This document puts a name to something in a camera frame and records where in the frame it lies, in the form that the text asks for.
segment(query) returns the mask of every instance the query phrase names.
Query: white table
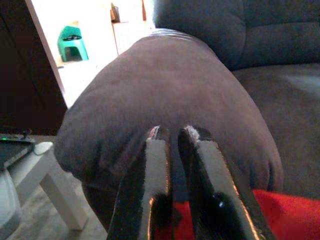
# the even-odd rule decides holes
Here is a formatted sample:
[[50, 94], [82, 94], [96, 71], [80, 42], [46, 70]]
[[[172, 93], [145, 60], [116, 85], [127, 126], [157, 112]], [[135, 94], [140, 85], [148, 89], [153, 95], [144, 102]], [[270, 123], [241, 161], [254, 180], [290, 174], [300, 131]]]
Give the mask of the white table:
[[[69, 229], [82, 230], [88, 216], [57, 163], [53, 143], [41, 144], [9, 169], [20, 205], [40, 184]], [[35, 154], [46, 149], [48, 151], [42, 155]]]

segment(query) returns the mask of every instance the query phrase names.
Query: green plastic step stool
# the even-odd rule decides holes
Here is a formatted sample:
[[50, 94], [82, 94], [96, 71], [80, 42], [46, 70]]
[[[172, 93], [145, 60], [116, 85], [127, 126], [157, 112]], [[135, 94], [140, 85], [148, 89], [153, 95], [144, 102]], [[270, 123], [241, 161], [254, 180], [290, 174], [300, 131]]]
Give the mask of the green plastic step stool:
[[76, 55], [78, 53], [83, 61], [89, 60], [80, 28], [66, 26], [61, 31], [58, 38], [58, 50], [63, 62], [67, 62], [66, 48], [70, 48], [71, 55]]

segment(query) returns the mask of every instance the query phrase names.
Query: gray cushion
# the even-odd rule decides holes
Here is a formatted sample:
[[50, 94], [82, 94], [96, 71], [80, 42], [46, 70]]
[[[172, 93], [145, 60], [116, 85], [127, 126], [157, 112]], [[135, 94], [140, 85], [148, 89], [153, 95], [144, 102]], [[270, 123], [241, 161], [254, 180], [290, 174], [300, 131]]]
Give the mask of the gray cushion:
[[181, 183], [186, 124], [208, 129], [253, 188], [282, 189], [279, 153], [253, 100], [208, 46], [183, 34], [143, 38], [106, 66], [66, 113], [55, 155], [77, 178], [116, 188], [146, 131], [161, 125]]
[[278, 147], [283, 191], [320, 199], [320, 64], [256, 67], [233, 74], [259, 107]]
[[157, 28], [201, 39], [230, 70], [320, 62], [320, 0], [149, 1]]

